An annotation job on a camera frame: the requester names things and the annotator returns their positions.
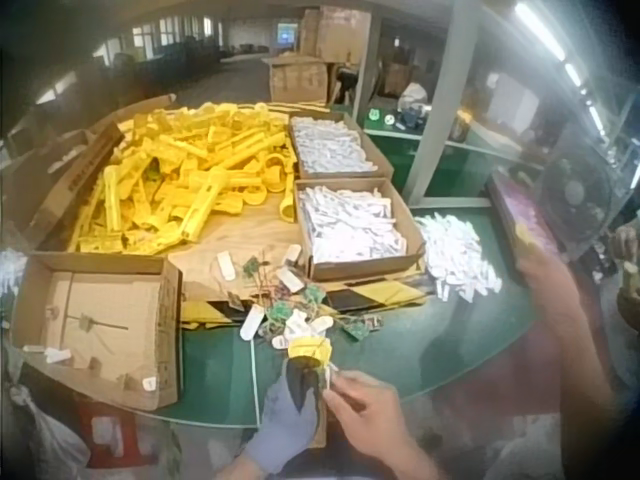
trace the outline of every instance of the gloved hand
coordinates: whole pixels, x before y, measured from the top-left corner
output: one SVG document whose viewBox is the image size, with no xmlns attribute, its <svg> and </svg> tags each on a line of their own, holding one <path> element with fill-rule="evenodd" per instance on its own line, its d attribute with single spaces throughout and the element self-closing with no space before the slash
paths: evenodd
<svg viewBox="0 0 640 480">
<path fill-rule="evenodd" d="M 278 473 L 289 460 L 309 447 L 317 425 L 313 390 L 307 391 L 304 406 L 298 412 L 283 373 L 267 392 L 262 425 L 247 444 L 245 453 L 262 471 Z"/>
</svg>

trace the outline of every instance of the fluorescent light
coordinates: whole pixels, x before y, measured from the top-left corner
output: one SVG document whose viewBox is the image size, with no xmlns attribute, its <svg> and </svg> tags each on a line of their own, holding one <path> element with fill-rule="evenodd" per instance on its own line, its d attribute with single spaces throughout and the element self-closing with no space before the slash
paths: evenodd
<svg viewBox="0 0 640 480">
<path fill-rule="evenodd" d="M 580 77 L 578 76 L 578 72 L 576 72 L 576 68 L 570 63 L 566 63 L 564 65 L 564 69 L 567 71 L 567 75 L 569 75 L 569 78 L 571 79 L 573 84 L 576 87 L 579 87 L 580 84 L 582 83 L 582 80 L 580 80 Z"/>
<path fill-rule="evenodd" d="M 558 60 L 564 62 L 565 58 L 567 58 L 564 50 L 538 16 L 525 3 L 516 5 L 516 15 Z"/>
<path fill-rule="evenodd" d="M 638 180 L 640 180 L 640 163 L 636 167 L 636 174 L 633 176 L 633 180 L 631 181 L 631 190 L 636 189 L 636 185 L 638 185 Z"/>
<path fill-rule="evenodd" d="M 602 125 L 602 120 L 600 120 L 600 115 L 598 115 L 598 111 L 596 110 L 596 107 L 594 107 L 593 105 L 589 107 L 589 113 L 591 114 L 591 117 L 593 118 L 593 123 L 596 124 L 596 128 L 598 129 L 599 132 L 604 131 L 604 125 Z"/>
</svg>

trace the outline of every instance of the bundle of tags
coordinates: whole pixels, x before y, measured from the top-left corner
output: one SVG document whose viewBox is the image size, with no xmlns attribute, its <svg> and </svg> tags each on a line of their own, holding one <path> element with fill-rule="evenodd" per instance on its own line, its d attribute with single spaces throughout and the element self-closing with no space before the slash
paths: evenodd
<svg viewBox="0 0 640 480">
<path fill-rule="evenodd" d="M 453 215 L 442 217 L 438 213 L 418 217 L 416 223 L 426 242 L 425 262 L 436 279 L 438 298 L 446 302 L 451 288 L 469 303 L 476 292 L 482 296 L 491 290 L 500 292 L 502 279 L 482 258 L 480 238 L 473 225 Z"/>
</svg>

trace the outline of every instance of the yellow and black tape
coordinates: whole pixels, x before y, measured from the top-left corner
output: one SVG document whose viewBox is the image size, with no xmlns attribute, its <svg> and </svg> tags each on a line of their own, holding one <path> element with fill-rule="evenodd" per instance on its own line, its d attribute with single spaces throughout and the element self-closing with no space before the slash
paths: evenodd
<svg viewBox="0 0 640 480">
<path fill-rule="evenodd" d="M 321 313 L 325 315 L 361 314 L 399 307 L 422 305 L 434 291 L 433 282 L 424 273 L 388 276 L 362 281 L 327 283 Z M 242 300 L 244 311 L 227 301 L 185 301 L 181 325 L 187 330 L 242 325 L 254 299 Z"/>
</svg>

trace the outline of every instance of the green table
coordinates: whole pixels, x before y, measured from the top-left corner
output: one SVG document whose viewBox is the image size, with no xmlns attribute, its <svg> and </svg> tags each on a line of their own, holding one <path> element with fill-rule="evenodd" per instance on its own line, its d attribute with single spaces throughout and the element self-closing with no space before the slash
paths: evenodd
<svg viewBox="0 0 640 480">
<path fill-rule="evenodd" d="M 330 334 L 332 361 L 339 368 L 359 369 L 392 383 L 405 399 L 479 366 L 518 339 L 534 318 L 528 292 L 516 283 L 513 262 L 503 255 L 509 247 L 493 209 L 438 211 L 473 224 L 487 259 L 503 279 L 502 291 L 476 296 L 473 304 L 452 294 L 447 303 L 431 297 L 421 307 L 386 312 L 384 328 L 359 343 L 335 328 Z M 154 415 L 208 426 L 255 426 L 283 358 L 284 353 L 262 340 L 253 346 L 242 341 L 235 328 L 184 332 L 181 399 Z"/>
</svg>

